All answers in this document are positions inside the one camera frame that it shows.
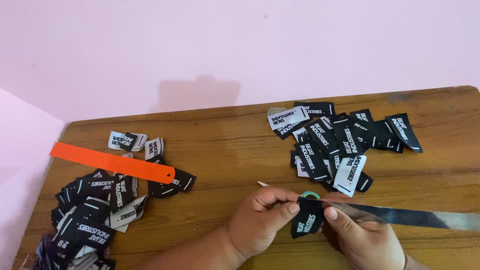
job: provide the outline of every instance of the wood grain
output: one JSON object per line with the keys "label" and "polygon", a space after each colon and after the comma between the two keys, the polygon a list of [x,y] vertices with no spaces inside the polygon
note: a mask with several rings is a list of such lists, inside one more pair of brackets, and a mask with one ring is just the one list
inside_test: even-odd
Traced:
{"label": "wood grain", "polygon": [[[337,113],[370,108],[373,118],[407,112],[424,153],[370,149],[364,171],[374,179],[365,194],[370,205],[436,211],[479,212],[480,94],[471,86],[320,98]],[[206,110],[178,111],[73,122],[61,142],[120,155],[107,148],[110,131],[145,133],[165,140],[165,159],[198,176],[192,191],[149,199],[142,218],[111,245],[117,269],[132,269],[157,252],[226,222],[239,202],[260,186],[256,181],[324,194],[319,185],[296,176],[289,166],[293,137],[281,141],[269,128],[269,107],[293,107],[293,101]],[[144,152],[134,153],[143,159]],[[77,176],[94,169],[54,159],[26,229],[13,269],[35,252],[50,230],[54,194]],[[139,195],[147,192],[139,181]],[[480,268],[480,233],[394,226],[404,249],[432,269]],[[342,255],[322,234],[296,240],[289,225],[269,249],[241,269],[345,269]]]}

